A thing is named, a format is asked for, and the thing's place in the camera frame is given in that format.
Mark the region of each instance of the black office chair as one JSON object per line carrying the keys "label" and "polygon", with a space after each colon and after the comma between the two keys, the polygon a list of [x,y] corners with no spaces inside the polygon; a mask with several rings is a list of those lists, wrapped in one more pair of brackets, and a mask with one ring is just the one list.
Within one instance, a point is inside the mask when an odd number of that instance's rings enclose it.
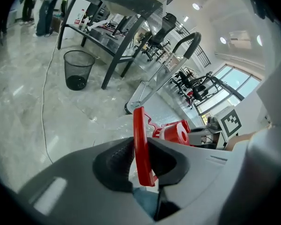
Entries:
{"label": "black office chair", "polygon": [[208,95],[208,90],[204,85],[194,86],[192,88],[192,92],[193,92],[192,96],[200,102],[202,102]]}
{"label": "black office chair", "polygon": [[156,33],[155,36],[153,36],[149,39],[148,48],[146,50],[145,49],[142,50],[142,53],[145,53],[149,57],[148,61],[153,60],[152,56],[150,55],[150,51],[152,49],[156,49],[156,48],[162,49],[163,48],[161,43],[163,42],[165,36],[168,35],[168,33],[175,28],[176,21],[177,21],[177,18],[171,13],[168,13],[165,17],[163,17],[162,28],[158,31],[158,33]]}

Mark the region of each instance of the black mesh trash can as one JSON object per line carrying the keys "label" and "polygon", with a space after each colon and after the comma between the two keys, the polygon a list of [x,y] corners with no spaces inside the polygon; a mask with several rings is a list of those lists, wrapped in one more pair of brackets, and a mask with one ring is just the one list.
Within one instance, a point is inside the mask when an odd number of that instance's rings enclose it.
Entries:
{"label": "black mesh trash can", "polygon": [[65,53],[64,60],[67,87],[74,91],[84,89],[96,59],[86,52],[73,50]]}

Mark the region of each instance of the black railing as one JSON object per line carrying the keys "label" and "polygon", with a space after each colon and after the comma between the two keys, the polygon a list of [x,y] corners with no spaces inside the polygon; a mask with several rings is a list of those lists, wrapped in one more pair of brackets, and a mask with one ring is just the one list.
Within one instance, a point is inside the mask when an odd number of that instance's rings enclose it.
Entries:
{"label": "black railing", "polygon": [[[175,31],[182,38],[190,35],[190,32],[186,28],[184,28],[183,26],[180,27],[180,25],[181,25],[181,23],[177,21]],[[211,64],[211,62],[209,61],[208,57],[206,56],[205,52],[203,51],[203,49],[201,48],[200,45],[196,48],[194,54],[197,56],[198,60],[203,65],[203,67],[206,68],[209,64]]]}

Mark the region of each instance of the window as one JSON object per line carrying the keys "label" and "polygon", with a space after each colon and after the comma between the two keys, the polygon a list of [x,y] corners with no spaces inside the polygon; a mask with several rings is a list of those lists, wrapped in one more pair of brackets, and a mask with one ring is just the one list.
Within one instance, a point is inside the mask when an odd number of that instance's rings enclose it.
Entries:
{"label": "window", "polygon": [[233,69],[227,75],[225,75],[221,80],[228,84],[235,90],[238,89],[244,82],[249,78],[249,75],[243,73],[237,69]]}
{"label": "window", "polygon": [[226,73],[228,73],[232,68],[225,66],[219,73],[215,75],[216,78],[220,79],[222,78]]}
{"label": "window", "polygon": [[259,81],[253,77],[238,90],[238,92],[244,97],[248,96],[259,84]]}
{"label": "window", "polygon": [[[260,80],[253,77],[244,71],[235,67],[225,65],[215,75],[216,78],[222,80],[232,89],[227,89],[219,86],[219,92],[211,96],[203,102],[195,103],[199,114],[201,115],[205,124],[209,116],[215,116],[229,106],[238,105],[243,98],[248,96],[260,83]],[[212,94],[216,91],[214,86],[209,87],[207,83],[208,92]]]}

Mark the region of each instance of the black rubber part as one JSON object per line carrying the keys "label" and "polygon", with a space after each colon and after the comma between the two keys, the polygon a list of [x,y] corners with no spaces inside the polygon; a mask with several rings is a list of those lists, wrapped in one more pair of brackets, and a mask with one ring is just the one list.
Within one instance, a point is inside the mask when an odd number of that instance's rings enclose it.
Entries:
{"label": "black rubber part", "polygon": [[112,191],[133,192],[128,180],[131,163],[134,159],[133,137],[99,154],[93,163],[96,178]]}
{"label": "black rubber part", "polygon": [[152,138],[148,138],[148,143],[150,163],[159,179],[159,187],[179,183],[190,167],[187,157]]}
{"label": "black rubber part", "polygon": [[204,129],[203,128],[194,128],[194,129],[191,129],[191,132],[192,133],[195,133],[195,132],[201,132],[201,131],[203,131]]}
{"label": "black rubber part", "polygon": [[125,103],[124,109],[125,109],[125,111],[126,111],[127,114],[132,114],[132,113],[128,110],[127,104],[128,104],[128,103]]}
{"label": "black rubber part", "polygon": [[179,210],[180,207],[178,207],[175,203],[168,201],[163,188],[159,189],[158,206],[154,215],[154,220],[160,221]]}

